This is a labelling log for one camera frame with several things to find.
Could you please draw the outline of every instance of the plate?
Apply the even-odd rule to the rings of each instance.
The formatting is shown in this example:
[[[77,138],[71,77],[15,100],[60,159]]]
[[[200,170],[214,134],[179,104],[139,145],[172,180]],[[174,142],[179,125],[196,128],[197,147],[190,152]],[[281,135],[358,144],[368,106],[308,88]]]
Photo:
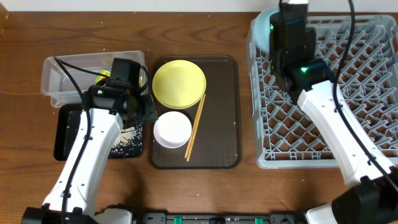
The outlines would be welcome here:
[[[157,100],[166,107],[185,109],[202,98],[206,90],[206,77],[198,65],[186,60],[174,60],[158,69],[152,90]]]
[[[170,149],[184,145],[189,140],[191,133],[191,121],[183,113],[176,111],[160,116],[154,126],[156,141]]]

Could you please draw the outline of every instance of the chopsticks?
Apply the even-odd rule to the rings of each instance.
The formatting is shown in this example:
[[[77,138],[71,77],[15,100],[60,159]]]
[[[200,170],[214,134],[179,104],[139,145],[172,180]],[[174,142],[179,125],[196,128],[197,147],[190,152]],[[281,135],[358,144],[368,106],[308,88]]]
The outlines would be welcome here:
[[[198,129],[198,125],[199,125],[201,111],[203,109],[203,105],[205,104],[205,98],[206,98],[206,93],[203,95],[203,97],[201,98],[201,100],[199,102],[197,115],[195,116],[195,121],[193,122],[192,134],[188,141],[187,150],[185,151],[185,158],[187,158],[187,162],[189,161],[189,158],[191,158],[193,142],[195,141],[195,136],[197,135],[197,129]]]

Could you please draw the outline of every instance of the white backdrop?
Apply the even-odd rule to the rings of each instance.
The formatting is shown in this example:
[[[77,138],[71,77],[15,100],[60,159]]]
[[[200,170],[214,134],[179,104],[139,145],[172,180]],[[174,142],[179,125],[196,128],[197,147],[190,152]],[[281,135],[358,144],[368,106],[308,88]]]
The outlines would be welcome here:
[[[398,12],[398,0],[353,0],[357,12]],[[278,0],[0,0],[8,11],[258,12]],[[348,12],[347,0],[310,0],[312,12]]]

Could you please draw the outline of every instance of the white plate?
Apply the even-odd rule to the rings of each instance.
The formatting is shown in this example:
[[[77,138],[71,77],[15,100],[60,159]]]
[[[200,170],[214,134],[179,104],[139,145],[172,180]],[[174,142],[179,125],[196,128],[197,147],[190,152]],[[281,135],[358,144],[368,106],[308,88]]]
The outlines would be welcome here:
[[[191,133],[190,120],[184,114],[176,111],[160,116],[154,126],[156,141],[170,149],[184,145],[189,140]]]

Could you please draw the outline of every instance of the yellow plate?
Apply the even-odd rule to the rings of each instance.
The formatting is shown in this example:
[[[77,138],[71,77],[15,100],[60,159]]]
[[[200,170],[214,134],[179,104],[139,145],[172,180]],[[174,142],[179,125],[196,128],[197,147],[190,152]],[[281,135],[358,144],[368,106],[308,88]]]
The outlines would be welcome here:
[[[174,60],[158,69],[152,90],[157,100],[166,107],[184,109],[202,98],[206,90],[206,77],[198,65],[186,60]]]

